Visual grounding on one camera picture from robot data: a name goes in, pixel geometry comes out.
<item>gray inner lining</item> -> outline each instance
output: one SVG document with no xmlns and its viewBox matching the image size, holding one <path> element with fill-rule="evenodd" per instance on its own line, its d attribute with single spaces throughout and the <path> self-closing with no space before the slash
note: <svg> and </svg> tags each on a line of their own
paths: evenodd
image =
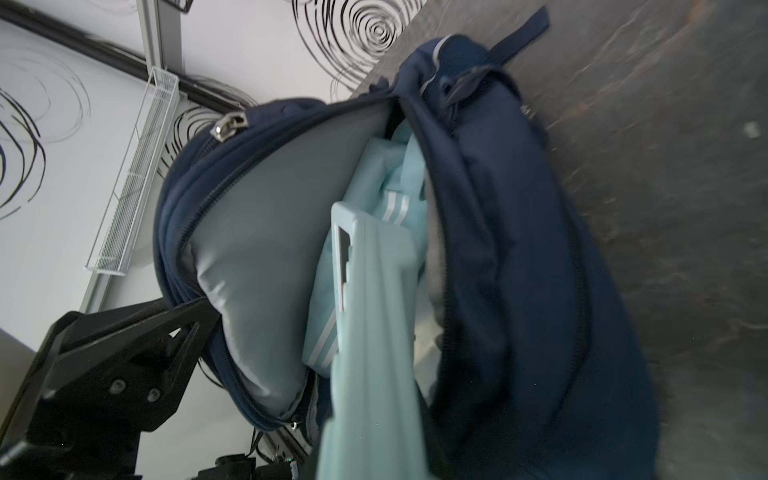
<svg viewBox="0 0 768 480">
<path fill-rule="evenodd" d="M 390 111 L 389 103 L 366 107 L 282 146 L 219 199 L 190 240 L 235 363 L 255 400 L 281 418 L 293 414 L 306 381 L 307 307 L 330 208 Z"/>
</svg>

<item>gray stone surface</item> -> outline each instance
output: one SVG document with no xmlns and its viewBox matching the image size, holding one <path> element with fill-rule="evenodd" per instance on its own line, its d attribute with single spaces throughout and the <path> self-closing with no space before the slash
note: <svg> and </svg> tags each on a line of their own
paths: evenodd
<svg viewBox="0 0 768 480">
<path fill-rule="evenodd" d="M 490 46 L 541 5 L 429 0 L 361 88 L 427 39 Z M 768 3 L 547 6 L 508 70 L 637 326 L 659 477 L 768 478 Z"/>
</svg>

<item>navy blue backpack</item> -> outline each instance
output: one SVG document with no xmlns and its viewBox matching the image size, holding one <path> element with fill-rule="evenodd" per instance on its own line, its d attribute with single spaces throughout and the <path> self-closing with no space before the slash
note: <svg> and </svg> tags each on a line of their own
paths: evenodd
<svg viewBox="0 0 768 480">
<path fill-rule="evenodd" d="M 368 139 L 405 119 L 441 226 L 429 413 L 456 476 L 653 477 L 658 419 L 639 343 L 502 68 L 547 27 L 542 9 L 490 50 L 430 41 L 392 87 L 233 112 L 182 150 L 157 207 L 157 278 L 170 305 L 206 295 L 222 313 L 204 360 L 258 429 L 299 424 L 319 438 L 329 381 L 301 348 L 330 208 Z"/>
</svg>

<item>open backpack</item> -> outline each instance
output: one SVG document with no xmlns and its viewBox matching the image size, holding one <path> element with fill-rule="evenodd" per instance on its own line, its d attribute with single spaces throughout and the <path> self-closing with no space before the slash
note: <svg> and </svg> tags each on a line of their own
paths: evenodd
<svg viewBox="0 0 768 480">
<path fill-rule="evenodd" d="M 502 68 L 547 27 L 542 9 L 490 50 L 427 42 L 392 87 L 233 112 L 182 150 L 155 217 L 157 278 L 171 306 L 207 296 L 221 313 L 204 361 L 256 428 L 297 424 L 318 446 L 345 415 L 331 388 L 343 200 L 410 234 L 405 283 L 429 285 L 444 329 L 423 415 L 427 456 L 439 449 L 450 473 L 430 460 L 433 475 L 652 478 L 658 419 L 639 343 Z"/>
</svg>

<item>white speck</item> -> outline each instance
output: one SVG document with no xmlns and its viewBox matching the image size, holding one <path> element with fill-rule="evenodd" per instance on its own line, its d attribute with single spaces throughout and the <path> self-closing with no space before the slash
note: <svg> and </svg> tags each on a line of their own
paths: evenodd
<svg viewBox="0 0 768 480">
<path fill-rule="evenodd" d="M 760 136 L 760 126 L 756 121 L 748 121 L 744 124 L 744 134 L 754 140 Z"/>
</svg>

